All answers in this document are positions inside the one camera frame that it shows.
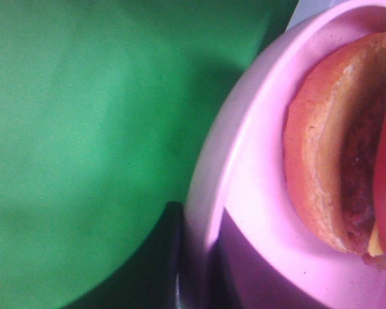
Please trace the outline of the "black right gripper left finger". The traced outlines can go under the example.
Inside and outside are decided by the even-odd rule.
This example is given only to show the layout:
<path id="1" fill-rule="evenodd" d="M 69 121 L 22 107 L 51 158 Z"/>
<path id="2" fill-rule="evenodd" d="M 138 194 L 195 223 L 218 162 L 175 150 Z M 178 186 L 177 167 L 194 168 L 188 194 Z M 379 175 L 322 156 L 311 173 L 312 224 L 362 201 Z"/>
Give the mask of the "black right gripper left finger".
<path id="1" fill-rule="evenodd" d="M 175 308 L 182 238 L 183 206 L 170 201 L 136 252 L 67 308 Z"/>

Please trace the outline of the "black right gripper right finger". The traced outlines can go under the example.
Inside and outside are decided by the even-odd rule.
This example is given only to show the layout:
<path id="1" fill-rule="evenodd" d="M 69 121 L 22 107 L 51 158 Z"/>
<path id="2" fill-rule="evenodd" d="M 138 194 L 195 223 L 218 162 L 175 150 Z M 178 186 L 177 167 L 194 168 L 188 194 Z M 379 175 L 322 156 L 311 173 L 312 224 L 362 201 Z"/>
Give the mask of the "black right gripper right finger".
<path id="1" fill-rule="evenodd" d="M 308 308 L 309 297 L 250 245 L 224 210 L 212 265 L 212 308 Z"/>

